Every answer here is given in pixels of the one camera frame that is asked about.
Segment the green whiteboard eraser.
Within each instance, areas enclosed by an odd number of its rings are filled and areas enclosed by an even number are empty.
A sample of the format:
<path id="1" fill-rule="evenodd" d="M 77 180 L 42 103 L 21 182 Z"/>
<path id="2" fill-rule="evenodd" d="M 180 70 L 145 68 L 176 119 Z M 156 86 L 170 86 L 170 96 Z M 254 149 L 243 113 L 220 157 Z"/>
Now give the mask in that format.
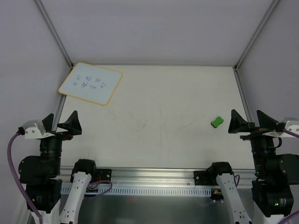
<path id="1" fill-rule="evenodd" d="M 213 120 L 211 122 L 211 126 L 213 128 L 218 128 L 219 125 L 221 125 L 223 122 L 224 122 L 224 119 L 222 117 L 218 116 L 215 120 Z"/>

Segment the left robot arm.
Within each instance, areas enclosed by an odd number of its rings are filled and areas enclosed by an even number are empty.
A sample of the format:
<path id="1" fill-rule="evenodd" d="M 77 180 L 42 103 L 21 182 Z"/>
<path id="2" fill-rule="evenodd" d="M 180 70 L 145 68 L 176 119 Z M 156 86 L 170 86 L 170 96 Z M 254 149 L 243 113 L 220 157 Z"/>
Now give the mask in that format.
<path id="1" fill-rule="evenodd" d="M 57 126 L 63 131 L 52 130 L 54 115 L 43 120 L 32 120 L 18 128 L 18 133 L 27 140 L 39 140 L 39 156 L 27 156 L 19 164 L 20 182 L 25 184 L 25 192 L 30 201 L 29 209 L 42 224 L 76 224 L 86 188 L 97 178 L 96 163 L 79 159 L 71 173 L 71 191 L 63 210 L 59 209 L 61 187 L 60 175 L 62 143 L 82 134 L 78 112 L 73 111 L 64 123 Z"/>

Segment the yellow-framed whiteboard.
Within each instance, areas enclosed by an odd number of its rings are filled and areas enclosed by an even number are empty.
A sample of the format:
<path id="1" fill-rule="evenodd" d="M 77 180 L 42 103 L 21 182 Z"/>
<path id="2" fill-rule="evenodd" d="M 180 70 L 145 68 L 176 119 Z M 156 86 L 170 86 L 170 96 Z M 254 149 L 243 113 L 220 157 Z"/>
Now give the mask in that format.
<path id="1" fill-rule="evenodd" d="M 58 89 L 60 94 L 106 106 L 122 72 L 87 63 L 77 63 Z"/>

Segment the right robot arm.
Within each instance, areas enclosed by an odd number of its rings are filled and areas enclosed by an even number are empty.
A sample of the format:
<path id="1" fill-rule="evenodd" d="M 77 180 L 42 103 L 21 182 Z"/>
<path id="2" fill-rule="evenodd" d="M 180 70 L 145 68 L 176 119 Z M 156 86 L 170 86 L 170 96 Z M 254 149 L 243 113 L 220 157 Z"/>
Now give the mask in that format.
<path id="1" fill-rule="evenodd" d="M 206 170 L 209 181 L 218 185 L 232 224 L 284 224 L 293 218 L 294 198 L 290 186 L 299 183 L 299 156 L 277 154 L 283 138 L 299 136 L 299 121 L 285 118 L 281 122 L 261 110 L 259 125 L 246 121 L 236 110 L 231 111 L 228 133 L 242 133 L 248 140 L 255 166 L 256 179 L 252 181 L 254 218 L 247 214 L 235 183 L 234 172 L 228 162 L 214 162 Z"/>

